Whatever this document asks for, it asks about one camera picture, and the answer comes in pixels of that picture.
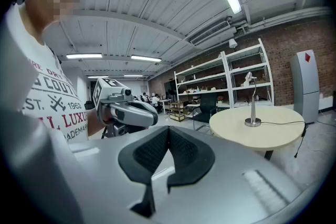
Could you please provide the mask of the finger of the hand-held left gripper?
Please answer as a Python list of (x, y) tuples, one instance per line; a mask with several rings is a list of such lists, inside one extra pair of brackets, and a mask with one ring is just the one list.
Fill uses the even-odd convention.
[(128, 101), (110, 104), (112, 116), (119, 122), (134, 126), (153, 126), (157, 124), (155, 108), (145, 102)]

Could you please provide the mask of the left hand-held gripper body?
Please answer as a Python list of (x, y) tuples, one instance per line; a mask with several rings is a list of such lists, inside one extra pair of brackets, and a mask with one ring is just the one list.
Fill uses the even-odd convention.
[(127, 132), (126, 125), (115, 118), (108, 124), (104, 123), (102, 118), (103, 106), (110, 107), (112, 103), (128, 101), (132, 101), (130, 88), (115, 79), (98, 78), (93, 92), (93, 102), (97, 110), (97, 118), (104, 124), (103, 138), (120, 136)]

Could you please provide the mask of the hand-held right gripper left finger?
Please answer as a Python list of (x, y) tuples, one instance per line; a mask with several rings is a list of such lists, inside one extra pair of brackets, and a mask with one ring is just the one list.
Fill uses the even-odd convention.
[(128, 144), (118, 155), (119, 165), (129, 180), (145, 185), (142, 201), (131, 210), (147, 218), (155, 213), (152, 176), (168, 149), (169, 127), (163, 126)]

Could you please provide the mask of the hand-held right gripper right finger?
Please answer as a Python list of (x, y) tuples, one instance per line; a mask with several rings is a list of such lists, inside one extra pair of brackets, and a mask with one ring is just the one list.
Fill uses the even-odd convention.
[(167, 149), (174, 161), (175, 173), (167, 179), (167, 190), (196, 184), (213, 167), (213, 136), (176, 126), (167, 128)]

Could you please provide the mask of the silver desk lamp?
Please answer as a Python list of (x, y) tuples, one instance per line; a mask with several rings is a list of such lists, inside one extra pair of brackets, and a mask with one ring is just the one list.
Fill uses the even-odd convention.
[(245, 125), (248, 126), (248, 127), (258, 127), (258, 126), (261, 125), (261, 119), (256, 117), (256, 106), (255, 106), (255, 94), (256, 94), (256, 88), (257, 88), (256, 87), (256, 77), (254, 77), (252, 75), (252, 72), (249, 71), (246, 74), (246, 79), (248, 81), (253, 80), (255, 88), (254, 88), (254, 92), (251, 96), (251, 115), (250, 115), (250, 118), (245, 119)]

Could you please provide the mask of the person's left forearm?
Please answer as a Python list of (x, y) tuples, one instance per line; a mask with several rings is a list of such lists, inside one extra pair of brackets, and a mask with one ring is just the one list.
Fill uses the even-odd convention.
[(97, 132), (104, 129), (104, 124), (97, 118), (97, 110), (87, 110), (87, 130), (88, 136), (95, 135)]

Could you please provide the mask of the person's left hand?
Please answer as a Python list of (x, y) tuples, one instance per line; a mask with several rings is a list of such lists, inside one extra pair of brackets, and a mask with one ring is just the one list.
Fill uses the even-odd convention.
[(111, 108), (109, 106), (103, 106), (102, 118), (104, 123), (108, 124), (113, 120), (113, 115), (111, 113)]

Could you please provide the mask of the wooden tiered cart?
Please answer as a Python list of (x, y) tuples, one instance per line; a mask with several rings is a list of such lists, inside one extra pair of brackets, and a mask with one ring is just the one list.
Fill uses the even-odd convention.
[(169, 103), (169, 118), (178, 122), (185, 120), (185, 110), (182, 101)]

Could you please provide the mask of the white printed t-shirt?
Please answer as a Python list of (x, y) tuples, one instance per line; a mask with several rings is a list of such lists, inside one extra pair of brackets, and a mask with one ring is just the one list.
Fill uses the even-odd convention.
[(0, 104), (58, 129), (68, 143), (88, 139), (83, 102), (52, 50), (31, 36), (12, 5), (0, 23)]

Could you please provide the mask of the black office chair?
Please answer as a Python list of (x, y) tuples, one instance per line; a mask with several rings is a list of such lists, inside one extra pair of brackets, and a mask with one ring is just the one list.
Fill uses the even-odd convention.
[[(199, 104), (200, 113), (195, 114), (192, 109), (192, 120), (193, 120), (193, 129), (199, 131), (201, 128), (205, 127), (209, 123), (210, 118), (217, 113), (217, 94), (216, 93), (207, 93), (201, 96), (201, 102)], [(195, 121), (202, 122), (203, 125), (198, 128), (195, 127)]]

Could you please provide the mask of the white metal shelf unit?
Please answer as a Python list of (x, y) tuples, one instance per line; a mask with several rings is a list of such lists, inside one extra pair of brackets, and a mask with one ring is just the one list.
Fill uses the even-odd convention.
[(228, 54), (223, 51), (221, 56), (231, 108), (251, 105), (253, 91), (257, 105), (275, 104), (270, 63), (261, 39), (254, 46)]
[(177, 100), (199, 105), (207, 94), (216, 96), (219, 110), (234, 107), (225, 52), (217, 58), (174, 73)]

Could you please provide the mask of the ceiling air conditioner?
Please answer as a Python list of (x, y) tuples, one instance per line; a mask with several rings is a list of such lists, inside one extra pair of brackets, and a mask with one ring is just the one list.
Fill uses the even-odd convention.
[(218, 40), (222, 37), (231, 38), (236, 32), (236, 27), (231, 26), (227, 20), (224, 20), (191, 36), (189, 42), (194, 46), (200, 46), (201, 44), (208, 44), (214, 38), (218, 38)]

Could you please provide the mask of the grey refrigerator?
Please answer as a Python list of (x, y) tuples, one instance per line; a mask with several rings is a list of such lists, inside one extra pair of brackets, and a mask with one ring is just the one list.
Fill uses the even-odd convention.
[(290, 60), (293, 84), (293, 109), (306, 123), (317, 120), (319, 111), (319, 77), (313, 50), (296, 53)]

